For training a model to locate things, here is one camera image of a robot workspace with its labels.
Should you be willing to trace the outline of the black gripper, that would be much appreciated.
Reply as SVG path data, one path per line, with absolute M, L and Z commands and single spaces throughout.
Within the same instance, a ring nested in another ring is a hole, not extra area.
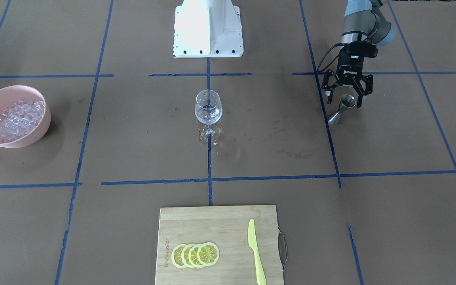
M 338 55 L 337 70 L 327 70 L 321 88 L 327 96 L 327 104 L 333 100 L 337 86 L 352 86 L 357 93 L 356 108 L 362 107 L 365 96 L 373 92 L 373 74 L 364 75 L 365 58 L 375 58 L 378 47 L 369 40 L 356 40 L 345 44 Z

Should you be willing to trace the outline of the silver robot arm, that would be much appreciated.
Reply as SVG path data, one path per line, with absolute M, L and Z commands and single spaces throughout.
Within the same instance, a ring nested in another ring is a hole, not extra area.
M 391 43 L 396 36 L 396 27 L 385 19 L 380 8 L 386 0 L 349 0 L 344 12 L 344 27 L 341 42 L 329 50 L 340 47 L 334 60 L 336 70 L 325 67 L 321 88 L 331 104 L 336 87 L 350 87 L 357 93 L 356 108 L 373 92 L 373 74 L 364 74 L 366 58 L 378 56 L 378 47 Z

